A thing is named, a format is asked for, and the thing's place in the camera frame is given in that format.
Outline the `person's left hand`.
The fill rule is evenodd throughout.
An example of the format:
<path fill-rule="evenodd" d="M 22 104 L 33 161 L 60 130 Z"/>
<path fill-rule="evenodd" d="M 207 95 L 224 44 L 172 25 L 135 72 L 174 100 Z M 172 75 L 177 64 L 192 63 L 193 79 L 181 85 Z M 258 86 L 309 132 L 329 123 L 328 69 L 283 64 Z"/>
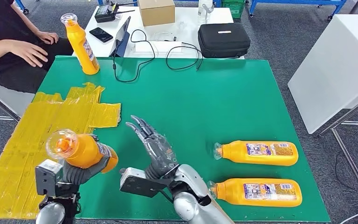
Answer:
<path fill-rule="evenodd" d="M 39 37 L 45 44 L 49 45 L 55 44 L 59 40 L 59 36 L 57 33 L 37 31 L 35 35 Z"/>

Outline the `person's right hand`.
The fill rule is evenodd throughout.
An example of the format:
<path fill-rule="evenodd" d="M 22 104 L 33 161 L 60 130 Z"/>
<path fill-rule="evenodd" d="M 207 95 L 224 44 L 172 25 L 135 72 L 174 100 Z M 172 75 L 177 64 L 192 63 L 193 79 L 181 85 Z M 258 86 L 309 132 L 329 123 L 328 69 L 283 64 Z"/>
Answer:
<path fill-rule="evenodd" d="M 21 57 L 32 67 L 48 62 L 48 53 L 41 47 L 25 41 L 9 40 L 9 52 Z"/>

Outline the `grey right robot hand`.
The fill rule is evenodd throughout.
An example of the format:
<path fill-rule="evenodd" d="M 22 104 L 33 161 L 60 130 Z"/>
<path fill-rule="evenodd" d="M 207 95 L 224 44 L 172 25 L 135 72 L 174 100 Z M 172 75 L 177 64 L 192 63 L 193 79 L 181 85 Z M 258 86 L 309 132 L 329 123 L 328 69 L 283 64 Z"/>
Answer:
<path fill-rule="evenodd" d="M 176 154 L 166 137 L 159 134 L 144 119 L 135 115 L 131 115 L 131 118 L 136 123 L 126 122 L 125 124 L 142 141 L 151 159 L 150 165 L 145 170 L 145 176 L 148 179 L 160 179 L 178 165 Z"/>

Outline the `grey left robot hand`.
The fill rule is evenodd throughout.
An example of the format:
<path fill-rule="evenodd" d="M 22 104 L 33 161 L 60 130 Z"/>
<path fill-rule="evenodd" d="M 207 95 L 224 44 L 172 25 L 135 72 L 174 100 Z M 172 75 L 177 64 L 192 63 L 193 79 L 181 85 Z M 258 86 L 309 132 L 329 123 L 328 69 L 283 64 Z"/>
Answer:
<path fill-rule="evenodd" d="M 70 165 L 67 161 L 63 161 L 63 177 L 62 181 L 74 185 L 86 183 L 90 178 L 94 177 L 107 166 L 110 157 L 103 156 L 101 160 L 89 168 L 80 168 Z"/>

